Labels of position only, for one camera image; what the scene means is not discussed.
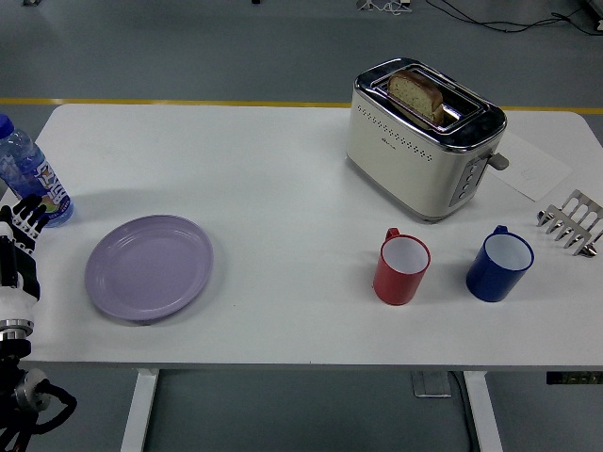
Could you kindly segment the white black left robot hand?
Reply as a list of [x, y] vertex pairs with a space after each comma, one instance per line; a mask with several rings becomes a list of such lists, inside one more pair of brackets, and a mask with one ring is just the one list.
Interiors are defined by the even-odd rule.
[[34, 251], [48, 221], [39, 195], [1, 207], [1, 333], [9, 338], [33, 332], [41, 296]]

